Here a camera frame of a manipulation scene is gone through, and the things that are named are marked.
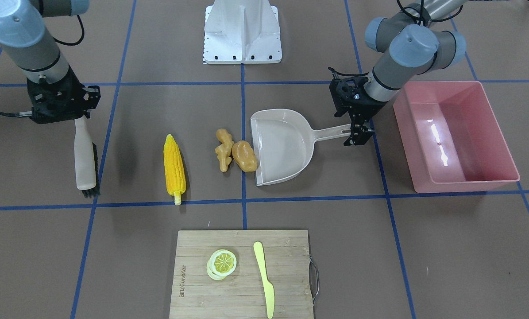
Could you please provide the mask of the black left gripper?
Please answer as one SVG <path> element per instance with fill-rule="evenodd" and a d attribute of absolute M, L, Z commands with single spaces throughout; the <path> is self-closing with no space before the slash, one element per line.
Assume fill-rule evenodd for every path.
<path fill-rule="evenodd" d="M 369 120 L 376 114 L 376 100 L 365 90 L 369 78 L 367 74 L 343 74 L 333 67 L 328 70 L 333 76 L 329 91 L 336 110 L 334 117 L 347 114 L 351 118 L 351 133 L 343 145 L 365 145 L 375 134 Z"/>

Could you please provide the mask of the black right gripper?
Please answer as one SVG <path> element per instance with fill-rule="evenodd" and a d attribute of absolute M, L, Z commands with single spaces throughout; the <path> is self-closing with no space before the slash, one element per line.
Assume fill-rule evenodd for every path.
<path fill-rule="evenodd" d="M 37 124 L 90 118 L 89 110 L 100 101 L 99 86 L 84 86 L 70 67 L 64 78 L 56 83 L 27 80 L 27 92 L 32 102 L 29 118 Z"/>

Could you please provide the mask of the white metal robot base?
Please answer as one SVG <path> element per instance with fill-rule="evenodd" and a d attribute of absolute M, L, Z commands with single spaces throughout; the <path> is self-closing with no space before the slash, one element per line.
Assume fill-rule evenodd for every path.
<path fill-rule="evenodd" d="M 278 8 L 268 0 L 216 0 L 205 9 L 207 64 L 282 61 Z"/>

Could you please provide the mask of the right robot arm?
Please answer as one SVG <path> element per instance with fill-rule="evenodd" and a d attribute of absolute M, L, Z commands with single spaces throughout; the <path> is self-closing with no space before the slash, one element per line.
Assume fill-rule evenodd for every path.
<path fill-rule="evenodd" d="M 32 108 L 2 117 L 27 117 L 37 124 L 74 121 L 82 128 L 100 101 L 98 86 L 85 86 L 46 28 L 45 17 L 76 16 L 88 0 L 0 0 L 0 45 L 22 70 Z"/>

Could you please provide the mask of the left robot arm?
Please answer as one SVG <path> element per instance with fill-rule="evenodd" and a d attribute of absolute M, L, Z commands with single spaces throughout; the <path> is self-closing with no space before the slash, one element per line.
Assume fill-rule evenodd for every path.
<path fill-rule="evenodd" d="M 365 30 L 366 45 L 382 53 L 369 73 L 343 74 L 329 68 L 335 117 L 349 115 L 351 133 L 345 146 L 363 145 L 375 133 L 370 119 L 415 75 L 454 65 L 467 43 L 456 31 L 433 31 L 431 25 L 457 16 L 463 0 L 417 0 L 391 18 L 372 20 Z"/>

